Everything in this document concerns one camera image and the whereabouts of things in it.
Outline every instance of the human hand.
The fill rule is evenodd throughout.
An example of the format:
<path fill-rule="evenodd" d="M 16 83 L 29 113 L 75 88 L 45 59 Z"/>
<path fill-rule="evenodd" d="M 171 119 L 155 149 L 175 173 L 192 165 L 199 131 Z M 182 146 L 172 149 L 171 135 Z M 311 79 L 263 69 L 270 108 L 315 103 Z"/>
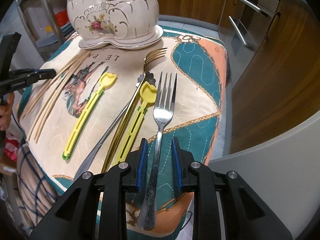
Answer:
<path fill-rule="evenodd" d="M 5 131 L 9 128 L 14 102 L 14 93 L 10 93 L 6 106 L 0 106 L 0 130 Z"/>

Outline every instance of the table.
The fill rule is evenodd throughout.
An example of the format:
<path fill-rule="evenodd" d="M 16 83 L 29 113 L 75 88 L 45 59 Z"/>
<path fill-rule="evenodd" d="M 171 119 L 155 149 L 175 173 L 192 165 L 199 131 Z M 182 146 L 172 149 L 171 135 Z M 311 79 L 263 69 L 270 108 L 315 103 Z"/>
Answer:
<path fill-rule="evenodd" d="M 176 236 L 181 228 L 181 219 L 193 195 L 191 193 L 181 195 L 175 189 L 170 151 L 171 138 L 177 136 L 181 148 L 192 152 L 196 161 L 208 163 L 219 129 L 221 105 L 225 94 L 227 53 L 223 43 L 216 38 L 202 37 L 175 28 L 163 26 L 163 29 L 162 39 L 145 49 L 132 51 L 107 46 L 91 51 L 90 56 L 75 72 L 72 82 L 66 85 L 58 98 L 38 143 L 34 142 L 33 136 L 28 142 L 44 174 L 58 193 L 62 194 L 71 185 L 71 180 L 86 155 L 131 98 L 135 91 L 137 78 L 142 72 L 146 54 L 155 49 L 167 47 L 165 59 L 155 62 L 151 70 L 156 79 L 159 78 L 161 71 L 178 74 L 174 116 L 165 128 L 162 139 L 157 193 L 158 223 L 156 228 L 150 232 L 139 230 L 136 222 L 145 190 L 139 194 L 126 194 L 129 239 L 130 234 L 132 239 L 135 239 L 133 235 L 140 235 L 140 233 L 175 239 L 174 235 Z M 45 63 L 43 68 L 60 69 L 80 51 L 78 47 L 80 39 L 76 37 L 70 41 L 68 46 L 65 45 L 66 48 L 54 59 Z M 61 155 L 68 136 L 84 104 L 98 88 L 98 80 L 106 68 L 108 72 L 118 74 L 117 81 L 112 87 L 106 89 L 88 120 L 72 157 L 64 161 Z M 33 85 L 31 97 L 42 85 L 43 82 Z M 26 134 L 37 111 L 46 101 L 52 89 L 54 86 L 45 93 L 33 111 L 20 120 Z M 132 147 L 133 150 L 137 149 L 141 138 L 147 138 L 149 158 L 145 185 L 149 179 L 148 174 L 151 170 L 157 131 L 152 110 L 153 108 L 150 107 L 146 112 L 142 127 Z M 89 169 L 94 174 L 101 171 L 114 132 L 115 130 L 106 139 Z"/>

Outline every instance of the gold fork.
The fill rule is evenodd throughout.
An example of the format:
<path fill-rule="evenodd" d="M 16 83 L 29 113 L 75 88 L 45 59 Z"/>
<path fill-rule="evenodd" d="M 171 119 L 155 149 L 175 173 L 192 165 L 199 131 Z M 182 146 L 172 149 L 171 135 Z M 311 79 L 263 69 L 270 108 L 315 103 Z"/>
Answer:
<path fill-rule="evenodd" d="M 131 113 L 133 111 L 133 108 L 134 108 L 134 106 L 136 104 L 136 101 L 138 99 L 140 88 L 142 87 L 143 83 L 146 80 L 146 72 L 148 71 L 147 69 L 149 67 L 149 64 L 151 62 L 157 60 L 157 59 L 165 57 L 166 50 L 167 50 L 167 48 L 153 50 L 153 51 L 149 52 L 146 55 L 146 57 L 144 58 L 143 78 L 140 81 L 139 85 L 137 86 L 137 89 L 136 89 L 135 93 L 133 94 L 133 96 L 132 96 L 132 98 L 131 98 L 131 100 L 129 102 L 127 110 L 125 111 L 124 116 L 122 117 L 122 119 L 121 119 L 121 121 L 119 123 L 119 126 L 118 126 L 118 128 L 116 130 L 116 133 L 112 138 L 112 141 L 111 141 L 107 156 L 106 156 L 106 158 L 104 160 L 104 163 L 103 163 L 103 167 L 102 167 L 101 173 L 107 171 L 107 168 L 109 167 L 114 155 L 116 154 L 116 150 L 118 148 L 120 139 L 121 139 L 121 137 L 122 137 L 122 135 L 124 133 L 125 127 L 128 124 L 128 121 L 130 119 L 130 115 L 131 115 Z"/>

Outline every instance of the metal rack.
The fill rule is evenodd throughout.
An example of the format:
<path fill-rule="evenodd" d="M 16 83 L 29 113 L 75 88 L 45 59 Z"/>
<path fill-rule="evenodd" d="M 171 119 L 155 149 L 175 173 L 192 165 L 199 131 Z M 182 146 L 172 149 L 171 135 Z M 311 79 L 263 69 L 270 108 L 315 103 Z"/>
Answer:
<path fill-rule="evenodd" d="M 44 9 L 46 18 L 49 22 L 49 25 L 52 29 L 52 32 L 54 35 L 51 37 L 43 38 L 43 39 L 36 39 L 28 22 L 26 19 L 26 16 L 21 8 L 21 4 L 23 0 L 16 0 L 16 6 L 18 10 L 18 14 L 20 16 L 20 19 L 22 21 L 22 24 L 32 41 L 33 45 L 35 46 L 36 50 L 42 57 L 44 61 L 48 60 L 48 53 L 56 51 L 65 41 L 66 39 L 74 32 L 73 27 L 70 23 L 64 26 L 63 29 L 61 29 L 58 26 L 58 23 L 56 21 L 52 5 L 50 3 L 50 0 L 40 0 L 41 5 Z"/>

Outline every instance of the oven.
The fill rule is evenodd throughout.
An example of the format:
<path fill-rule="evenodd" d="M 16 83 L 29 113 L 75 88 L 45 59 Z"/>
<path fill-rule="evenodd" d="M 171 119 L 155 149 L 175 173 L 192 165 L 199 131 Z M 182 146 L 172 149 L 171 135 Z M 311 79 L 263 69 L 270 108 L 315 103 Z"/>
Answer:
<path fill-rule="evenodd" d="M 231 82 L 234 86 L 264 39 L 279 13 L 279 0 L 234 0 L 236 9 L 229 16 L 230 28 L 219 29 L 219 36 L 228 51 Z"/>

